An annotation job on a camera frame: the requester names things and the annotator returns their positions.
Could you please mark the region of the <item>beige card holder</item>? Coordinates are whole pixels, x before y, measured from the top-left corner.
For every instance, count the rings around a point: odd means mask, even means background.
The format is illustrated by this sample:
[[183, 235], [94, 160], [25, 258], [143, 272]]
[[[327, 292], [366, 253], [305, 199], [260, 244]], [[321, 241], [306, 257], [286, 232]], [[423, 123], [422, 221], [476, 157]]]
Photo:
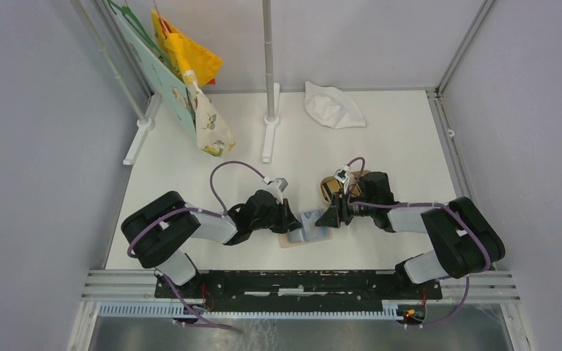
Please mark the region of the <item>beige card holder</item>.
[[279, 237], [279, 244], [282, 249], [306, 244], [314, 244], [332, 239], [331, 231], [328, 227], [317, 227], [315, 222], [323, 215], [322, 209], [301, 212], [297, 219], [302, 228], [282, 234]]

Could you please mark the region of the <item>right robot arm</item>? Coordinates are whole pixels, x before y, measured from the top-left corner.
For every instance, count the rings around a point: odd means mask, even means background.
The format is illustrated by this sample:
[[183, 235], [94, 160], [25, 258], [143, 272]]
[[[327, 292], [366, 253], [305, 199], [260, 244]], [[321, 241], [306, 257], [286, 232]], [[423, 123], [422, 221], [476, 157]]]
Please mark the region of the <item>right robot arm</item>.
[[423, 283], [434, 279], [486, 271], [506, 254], [501, 238], [468, 197], [446, 204], [400, 203], [383, 172], [368, 172], [343, 186], [331, 195], [315, 226], [339, 228], [356, 217], [369, 217], [388, 233], [423, 233], [429, 238], [432, 251], [395, 266], [393, 287], [402, 298], [414, 297]]

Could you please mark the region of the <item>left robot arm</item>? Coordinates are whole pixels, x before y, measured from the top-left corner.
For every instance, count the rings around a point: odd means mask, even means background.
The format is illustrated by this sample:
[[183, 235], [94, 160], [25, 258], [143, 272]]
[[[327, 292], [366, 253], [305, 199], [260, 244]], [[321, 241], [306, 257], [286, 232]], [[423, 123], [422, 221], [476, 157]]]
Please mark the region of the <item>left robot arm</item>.
[[199, 292], [201, 279], [193, 261], [180, 250], [188, 239], [233, 246], [257, 230], [286, 234], [301, 228], [287, 199], [279, 201], [271, 192], [258, 190], [226, 214], [195, 207], [169, 191], [128, 216], [120, 230], [129, 243], [129, 257], [169, 278], [181, 297], [191, 298]]

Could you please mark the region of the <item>beige oval tray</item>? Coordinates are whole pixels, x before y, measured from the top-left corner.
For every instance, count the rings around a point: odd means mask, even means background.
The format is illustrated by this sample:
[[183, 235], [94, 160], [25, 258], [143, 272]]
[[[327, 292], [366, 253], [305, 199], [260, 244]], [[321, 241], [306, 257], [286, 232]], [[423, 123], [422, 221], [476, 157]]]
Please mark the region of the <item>beige oval tray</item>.
[[[353, 171], [350, 175], [350, 183], [347, 185], [347, 189], [352, 189], [352, 196], [351, 198], [357, 198], [362, 194], [360, 186], [356, 184], [356, 178], [359, 175], [359, 171]], [[332, 198], [340, 193], [343, 192], [345, 185], [342, 184], [339, 180], [337, 180], [334, 176], [325, 177], [320, 184], [320, 190], [322, 194], [322, 198], [325, 204], [330, 205], [332, 202]]]

